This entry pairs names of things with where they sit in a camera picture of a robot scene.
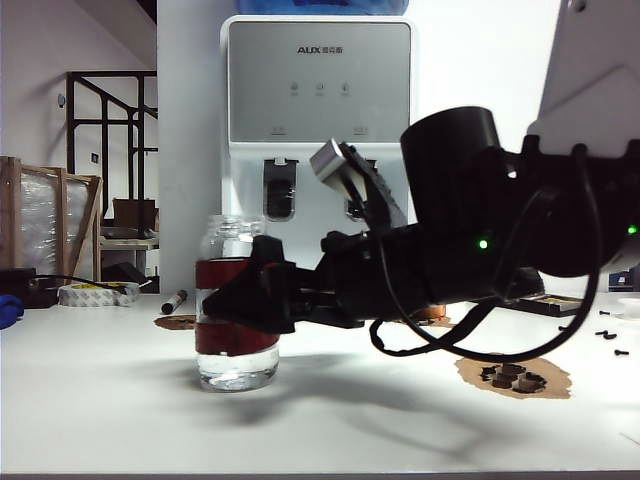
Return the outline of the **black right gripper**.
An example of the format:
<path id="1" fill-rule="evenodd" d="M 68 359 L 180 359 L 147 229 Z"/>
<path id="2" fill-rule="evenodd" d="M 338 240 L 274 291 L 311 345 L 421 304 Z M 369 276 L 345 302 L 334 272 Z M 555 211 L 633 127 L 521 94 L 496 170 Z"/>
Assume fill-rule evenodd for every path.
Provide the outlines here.
<path id="1" fill-rule="evenodd" d="M 416 224 L 395 228 L 377 242 L 373 233 L 329 232 L 313 273 L 301 278 L 292 301 L 296 321 L 357 328 L 369 319 L 397 320 L 392 288 L 404 311 L 412 314 L 433 303 L 425 264 L 424 230 Z M 253 238 L 251 259 L 202 261 L 203 313 L 269 334 L 290 334 L 295 324 L 285 308 L 261 285 L 260 267 L 285 261 L 282 242 Z"/>

